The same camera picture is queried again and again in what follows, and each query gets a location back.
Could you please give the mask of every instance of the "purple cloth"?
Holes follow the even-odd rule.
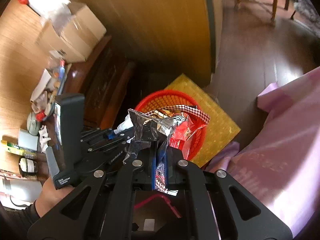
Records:
[[[269,112],[258,136],[227,171],[296,236],[320,200],[320,67],[258,95]]]

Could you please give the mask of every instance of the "wooden floor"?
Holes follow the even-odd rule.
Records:
[[[272,0],[259,0],[271,3]],[[272,82],[284,85],[316,68],[317,39],[302,25],[289,20],[285,0],[278,1],[276,26],[260,5],[223,0],[223,29],[218,68],[205,91],[242,129],[236,141],[248,145],[262,129],[266,113],[256,107],[256,96]]]

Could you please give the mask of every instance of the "red basket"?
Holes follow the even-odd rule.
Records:
[[[167,89],[148,95],[141,100],[141,102],[136,106],[135,110],[146,113],[157,108],[175,105],[197,106],[198,109],[201,109],[198,103],[191,96],[180,91]],[[191,160],[194,156],[196,156],[200,150],[205,139],[205,134],[206,129],[203,127],[202,129],[196,131],[196,133],[193,135],[188,160]]]

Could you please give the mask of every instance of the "cardboard box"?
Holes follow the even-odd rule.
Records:
[[[106,28],[85,4],[72,2],[68,7],[72,18],[60,36],[48,20],[36,42],[56,58],[62,56],[68,63],[84,62],[106,33]]]

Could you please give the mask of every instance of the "silver screw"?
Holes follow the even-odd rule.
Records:
[[[182,167],[185,167],[185,166],[188,165],[188,161],[186,161],[186,160],[180,160],[180,161],[178,161],[178,165],[179,165],[179,166],[182,166]]]
[[[218,170],[218,171],[217,171],[217,176],[218,176],[219,178],[224,178],[224,177],[227,176],[227,173],[226,173],[224,170]]]
[[[132,162],[132,165],[135,166],[135,167],[140,167],[142,165],[142,161],[140,160],[134,160]]]
[[[96,177],[96,178],[101,178],[103,176],[104,172],[102,170],[97,170],[93,173],[93,175]]]

